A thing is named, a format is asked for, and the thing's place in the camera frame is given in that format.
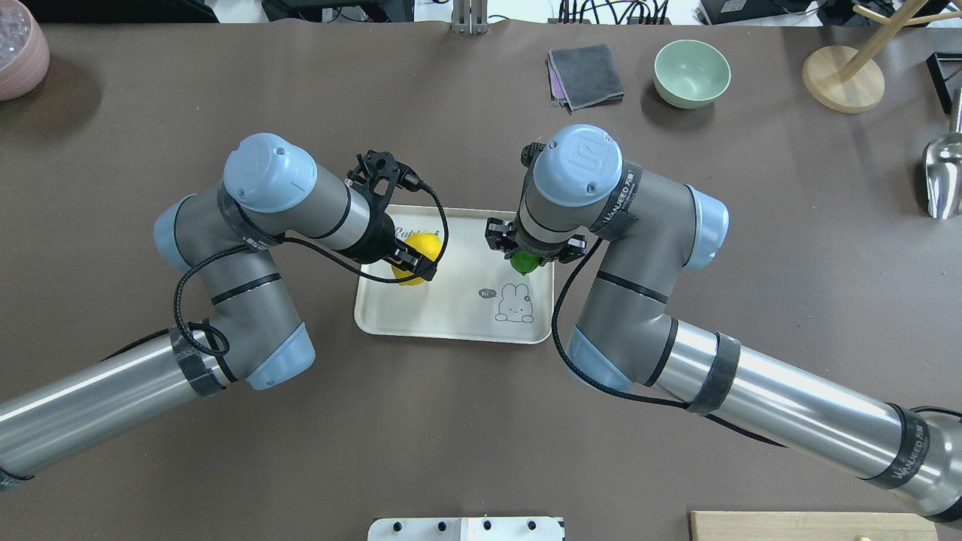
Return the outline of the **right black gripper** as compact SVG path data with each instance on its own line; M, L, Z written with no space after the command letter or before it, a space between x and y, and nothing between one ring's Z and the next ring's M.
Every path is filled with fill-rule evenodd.
M580 260L587 253L587 237L576 233L578 225L567 225L562 230L559 226L550 226L546 222L557 211L567 212L574 209L552 203L538 189L534 172L544 150L546 145L540 143L531 143L522 148L520 161L523 167L526 167L526 174L519 209L514 219L486 220L485 240L488 246L504 253L507 261L519 250L542 257L542 266L549 261L568 264Z

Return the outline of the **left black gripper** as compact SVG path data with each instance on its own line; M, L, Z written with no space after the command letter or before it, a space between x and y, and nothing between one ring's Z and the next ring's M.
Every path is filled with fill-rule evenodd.
M392 265L395 283L431 281L437 272L440 244L414 247L395 236L395 224L387 213L392 193L402 187L409 192L424 189L424 181L389 152L368 151L358 154L358 165L347 174L351 188L368 203L370 219L357 243L344 250L344 256L361 264L384 260Z

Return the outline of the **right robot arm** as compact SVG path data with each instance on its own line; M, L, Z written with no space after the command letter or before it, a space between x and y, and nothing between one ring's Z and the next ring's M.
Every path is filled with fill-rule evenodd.
M584 266L595 249L581 228L607 243L561 349L576 378L628 400L635 385L659 388L667 407L797 449L960 527L958 416L883 403L667 312L681 271L706 267L724 244L724 202L632 163L594 125L526 145L520 163L514 219L486 225L492 250L525 274L548 261Z

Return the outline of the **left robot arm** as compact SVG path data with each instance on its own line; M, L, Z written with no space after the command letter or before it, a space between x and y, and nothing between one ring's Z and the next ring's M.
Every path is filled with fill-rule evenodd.
M351 273L387 261L433 280L439 260L396 236L397 188L439 195L389 152L358 154L330 174L278 134L244 138L221 180L156 220L162 257L182 271L173 325L96 366L2 405L2 489L233 382L264 390L304 372L316 353L271 249L292 243Z

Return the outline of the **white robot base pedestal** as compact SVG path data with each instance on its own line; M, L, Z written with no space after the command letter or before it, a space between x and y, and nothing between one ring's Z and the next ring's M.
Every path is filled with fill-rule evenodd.
M377 519L368 540L564 540L564 519L478 516Z

